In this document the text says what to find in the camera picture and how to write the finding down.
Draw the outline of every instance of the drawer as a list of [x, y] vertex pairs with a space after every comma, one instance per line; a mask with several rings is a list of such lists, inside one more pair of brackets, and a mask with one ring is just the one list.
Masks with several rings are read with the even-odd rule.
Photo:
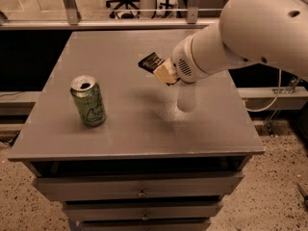
[[72, 220], [152, 220], [162, 218], [209, 218], [222, 208], [206, 197], [143, 199], [142, 201], [99, 201], [91, 204], [64, 206], [64, 213]]
[[98, 221], [81, 223], [84, 231], [203, 231], [210, 226], [207, 219], [164, 219], [149, 221]]
[[230, 194], [241, 172], [38, 178], [33, 185], [51, 201], [78, 201]]

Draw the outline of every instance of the chair wheel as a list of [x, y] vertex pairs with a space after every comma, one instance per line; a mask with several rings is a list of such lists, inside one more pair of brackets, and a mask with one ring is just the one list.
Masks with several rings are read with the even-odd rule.
[[111, 13], [109, 14], [109, 17], [110, 17], [111, 19], [116, 18], [116, 13], [115, 13], [115, 12], [111, 12]]

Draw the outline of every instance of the speckled floor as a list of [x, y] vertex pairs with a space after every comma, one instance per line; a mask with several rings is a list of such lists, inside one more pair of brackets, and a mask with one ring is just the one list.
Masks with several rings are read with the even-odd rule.
[[[208, 231], [308, 230], [308, 211], [295, 184], [308, 190], [307, 151], [288, 121], [274, 125], [276, 137], [271, 138], [256, 123], [266, 153], [247, 164], [244, 180], [223, 198], [224, 207]], [[69, 230], [61, 204], [38, 193], [31, 186], [31, 172], [21, 163], [9, 162], [9, 152], [1, 145], [0, 230]]]

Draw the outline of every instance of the white cable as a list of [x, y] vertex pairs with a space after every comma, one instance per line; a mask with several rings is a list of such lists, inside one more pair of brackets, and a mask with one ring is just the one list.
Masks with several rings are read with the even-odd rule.
[[263, 111], [265, 111], [265, 110], [267, 110], [269, 107], [271, 107], [275, 102], [276, 102], [276, 100], [277, 100], [277, 98], [278, 98], [278, 96], [279, 96], [279, 93], [280, 93], [280, 88], [281, 88], [281, 69], [279, 69], [279, 83], [278, 83], [278, 90], [277, 90], [277, 94], [276, 94], [276, 96], [275, 96], [275, 98], [271, 101], [271, 103], [270, 104], [268, 104], [268, 106], [267, 107], [264, 107], [264, 108], [262, 108], [262, 109], [258, 109], [258, 110], [250, 110], [250, 109], [248, 109], [247, 107], [246, 107], [246, 109], [249, 111], [249, 112], [263, 112]]

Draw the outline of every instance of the gray tabletop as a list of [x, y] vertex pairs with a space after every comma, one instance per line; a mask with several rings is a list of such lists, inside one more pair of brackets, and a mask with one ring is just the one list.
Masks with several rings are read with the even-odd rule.
[[[228, 72], [168, 87], [138, 68], [168, 58], [194, 30], [75, 32], [9, 156], [12, 161], [260, 154], [264, 147]], [[70, 96], [79, 75], [96, 78], [107, 120], [83, 125]]]

